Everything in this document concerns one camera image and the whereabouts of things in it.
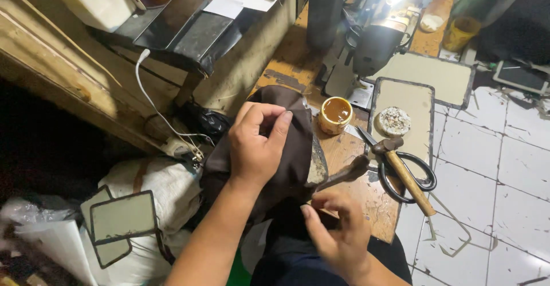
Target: man's right hand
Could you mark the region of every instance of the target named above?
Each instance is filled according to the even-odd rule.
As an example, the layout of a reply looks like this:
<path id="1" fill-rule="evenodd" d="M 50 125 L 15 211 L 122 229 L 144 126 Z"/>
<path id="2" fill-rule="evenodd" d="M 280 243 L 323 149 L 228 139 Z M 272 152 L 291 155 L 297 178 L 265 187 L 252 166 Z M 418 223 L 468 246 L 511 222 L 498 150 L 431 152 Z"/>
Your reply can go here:
<path id="1" fill-rule="evenodd" d="M 328 231 L 315 209 L 337 211 L 338 230 Z M 371 269 L 367 246 L 371 224 L 363 217 L 361 206 L 347 194 L 319 192 L 313 194 L 311 205 L 302 205 L 307 232 L 319 254 L 349 285 L 364 284 Z"/>

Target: wooden table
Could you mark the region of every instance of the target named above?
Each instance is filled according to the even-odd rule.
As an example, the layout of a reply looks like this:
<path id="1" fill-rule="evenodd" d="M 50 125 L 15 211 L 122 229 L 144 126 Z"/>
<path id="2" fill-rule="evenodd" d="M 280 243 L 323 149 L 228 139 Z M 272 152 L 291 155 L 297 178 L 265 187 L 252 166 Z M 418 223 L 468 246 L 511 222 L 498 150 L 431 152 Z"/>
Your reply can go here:
<path id="1" fill-rule="evenodd" d="M 321 95 L 322 88 L 315 85 L 314 80 L 321 69 L 325 53 L 311 50 L 306 45 L 307 10 L 306 5 L 294 25 L 287 31 L 251 94 L 266 85 L 281 85 L 304 94 L 310 105 L 320 109 L 327 97 Z M 415 51 L 427 50 L 428 52 L 422 54 L 437 56 L 442 38 L 443 33 L 429 38 L 419 37 L 419 40 L 416 40 L 415 34 Z M 439 39 L 439 42 L 434 44 L 434 39 Z M 368 113 L 354 109 L 350 124 L 367 128 Z M 329 175 L 348 165 L 354 157 L 363 154 L 365 144 L 360 139 L 346 132 L 329 136 L 320 131 L 316 118 L 313 126 L 325 152 Z M 400 181 L 392 180 L 392 183 L 397 189 L 402 189 Z M 400 204 L 384 191 L 376 173 L 369 171 L 352 183 L 340 183 L 329 190 L 347 192 L 358 200 L 364 215 L 370 217 L 372 235 L 385 242 L 392 242 Z"/>

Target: dark pants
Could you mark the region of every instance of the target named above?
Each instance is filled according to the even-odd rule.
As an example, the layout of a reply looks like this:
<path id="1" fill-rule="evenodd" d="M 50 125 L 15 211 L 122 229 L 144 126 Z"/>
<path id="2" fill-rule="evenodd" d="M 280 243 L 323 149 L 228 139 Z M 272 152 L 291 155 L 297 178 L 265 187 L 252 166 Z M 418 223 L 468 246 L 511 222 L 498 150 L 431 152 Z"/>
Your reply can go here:
<path id="1" fill-rule="evenodd" d="M 266 215 L 266 219 L 273 219 L 266 237 L 265 258 L 277 258 L 285 254 L 308 254 L 319 257 L 317 249 L 307 233 L 304 216 L 297 200 L 287 198 L 272 208 Z M 335 229 L 338 220 L 327 214 L 320 214 L 321 221 L 327 229 Z M 404 281 L 412 284 L 409 267 L 405 259 L 405 251 L 401 241 L 395 235 L 391 244 L 371 237 L 368 243 L 368 251 L 376 257 L 386 268 Z"/>

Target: floor tile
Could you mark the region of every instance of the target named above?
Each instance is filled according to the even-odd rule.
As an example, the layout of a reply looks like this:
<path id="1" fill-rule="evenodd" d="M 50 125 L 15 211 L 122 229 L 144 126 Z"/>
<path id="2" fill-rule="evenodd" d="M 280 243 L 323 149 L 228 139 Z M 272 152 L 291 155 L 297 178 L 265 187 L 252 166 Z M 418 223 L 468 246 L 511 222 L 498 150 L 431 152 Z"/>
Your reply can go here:
<path id="1" fill-rule="evenodd" d="M 502 139 L 498 180 L 550 200 L 550 151 L 509 137 Z"/>
<path id="2" fill-rule="evenodd" d="M 492 131 L 504 132 L 507 102 L 498 89 L 479 87 L 475 91 L 475 97 L 474 93 L 470 96 L 466 111 L 450 109 L 449 116 Z"/>
<path id="3" fill-rule="evenodd" d="M 525 110 L 513 101 L 508 102 L 504 133 L 516 140 L 550 149 L 550 120 L 539 117 L 537 109 Z"/>
<path id="4" fill-rule="evenodd" d="M 497 248 L 489 255 L 487 286 L 519 285 L 535 278 L 548 276 L 550 276 L 550 263 L 504 242 L 499 242 Z M 533 283 L 533 286 L 549 284 L 550 279 L 547 279 Z"/>
<path id="5" fill-rule="evenodd" d="M 441 159 L 435 173 L 437 188 L 433 192 L 437 198 L 459 221 L 490 234 L 497 182 Z M 449 216 L 437 201 L 430 203 L 437 212 Z"/>
<path id="6" fill-rule="evenodd" d="M 411 197 L 409 191 L 405 192 L 405 197 Z M 401 205 L 401 212 L 399 213 L 399 220 L 397 221 L 395 233 L 399 236 L 399 240 L 405 250 L 407 263 L 410 265 L 414 264 L 416 246 L 418 246 L 418 239 L 422 231 L 423 223 L 424 214 L 417 205 L 408 205 L 406 203 Z"/>
<path id="7" fill-rule="evenodd" d="M 441 113 L 441 114 L 449 113 L 449 107 L 445 107 L 444 105 L 440 105 L 440 104 L 436 103 L 434 108 L 435 108 L 436 112 L 438 112 L 438 113 Z"/>
<path id="8" fill-rule="evenodd" d="M 498 185 L 493 236 L 550 261 L 550 202 Z"/>
<path id="9" fill-rule="evenodd" d="M 433 152 L 432 154 L 437 157 L 439 152 L 439 144 L 441 144 L 441 137 L 443 137 L 443 129 L 445 128 L 445 120 L 447 117 L 444 114 L 436 112 L 433 115 Z"/>
<path id="10" fill-rule="evenodd" d="M 445 286 L 444 283 L 441 283 L 433 277 L 426 275 L 418 269 L 415 269 L 415 271 L 412 272 L 412 275 L 412 284 L 414 286 Z"/>
<path id="11" fill-rule="evenodd" d="M 448 116 L 438 158 L 497 179 L 501 140 L 501 134 Z"/>
<path id="12" fill-rule="evenodd" d="M 455 257 L 447 256 L 439 246 L 453 253 L 462 245 L 459 238 L 466 240 L 468 235 L 449 217 L 436 214 L 431 219 L 437 240 L 424 241 L 431 238 L 429 225 L 424 225 L 416 252 L 413 279 L 416 269 L 419 269 L 452 286 L 484 286 L 489 251 L 467 245 Z M 466 228 L 471 233 L 472 243 L 489 247 L 490 236 L 471 227 Z"/>

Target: scissors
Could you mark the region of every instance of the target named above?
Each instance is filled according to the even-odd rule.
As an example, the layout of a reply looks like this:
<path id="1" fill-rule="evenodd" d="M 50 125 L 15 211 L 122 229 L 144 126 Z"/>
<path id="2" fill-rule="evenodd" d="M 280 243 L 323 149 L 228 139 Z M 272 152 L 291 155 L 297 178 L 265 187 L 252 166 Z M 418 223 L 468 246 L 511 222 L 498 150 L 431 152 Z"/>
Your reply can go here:
<path id="1" fill-rule="evenodd" d="M 424 191 L 434 190 L 437 185 L 436 175 L 431 170 L 430 166 L 417 156 L 395 151 L 403 145 L 402 137 L 384 139 L 380 142 L 376 142 L 372 135 L 360 126 L 357 127 L 357 130 L 359 130 L 359 134 L 362 136 L 365 143 L 371 147 L 372 152 L 382 158 L 382 162 L 378 164 L 378 174 L 380 182 L 388 194 L 398 202 L 418 203 L 426 216 L 434 215 L 436 211 L 430 205 L 426 195 L 423 193 Z M 426 179 L 422 183 L 412 175 L 409 167 L 403 162 L 403 159 L 416 163 L 426 173 Z M 401 179 L 413 198 L 405 198 L 395 191 L 386 177 L 387 169 L 391 169 L 397 174 L 397 177 Z"/>

